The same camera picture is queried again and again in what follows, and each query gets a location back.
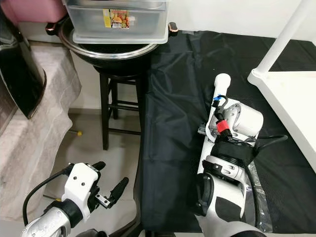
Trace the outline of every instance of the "label sticker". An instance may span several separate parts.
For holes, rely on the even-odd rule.
[[[103,19],[106,28],[129,29],[131,25],[128,10],[103,9]]]

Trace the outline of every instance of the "red connector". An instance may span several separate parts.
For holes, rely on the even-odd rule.
[[[229,130],[229,126],[227,124],[226,120],[222,120],[216,123],[217,126],[217,131],[219,133],[222,133],[224,130],[228,129]]]

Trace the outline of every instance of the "wooden stool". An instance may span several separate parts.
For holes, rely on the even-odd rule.
[[[102,140],[103,149],[109,148],[109,132],[119,132],[140,135],[139,131],[131,131],[109,127],[109,118],[113,112],[113,118],[118,119],[119,110],[138,111],[141,113],[140,105],[143,103],[143,87],[146,80],[146,74],[140,73],[129,76],[117,76],[108,74],[99,68],[97,71],[100,74],[100,92],[101,92],[101,114],[102,114]],[[137,103],[123,101],[118,99],[118,84],[129,84],[136,86]],[[109,104],[109,94],[112,92],[112,103]]]

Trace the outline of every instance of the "black tarp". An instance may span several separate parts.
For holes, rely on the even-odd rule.
[[[179,32],[152,53],[140,159],[145,230],[200,232],[186,204],[204,139],[197,129],[208,119],[215,77],[227,73],[232,78],[228,96],[263,114],[260,134],[289,136],[255,160],[274,232],[316,233],[316,175],[261,92],[247,81],[273,42],[215,32]],[[316,71],[315,46],[292,40],[271,71]],[[299,108],[298,112],[309,119],[308,112]]]

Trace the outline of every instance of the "blue clip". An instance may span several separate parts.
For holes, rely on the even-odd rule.
[[[222,97],[216,96],[216,97],[214,98],[214,100],[220,100],[220,99],[222,99]]]

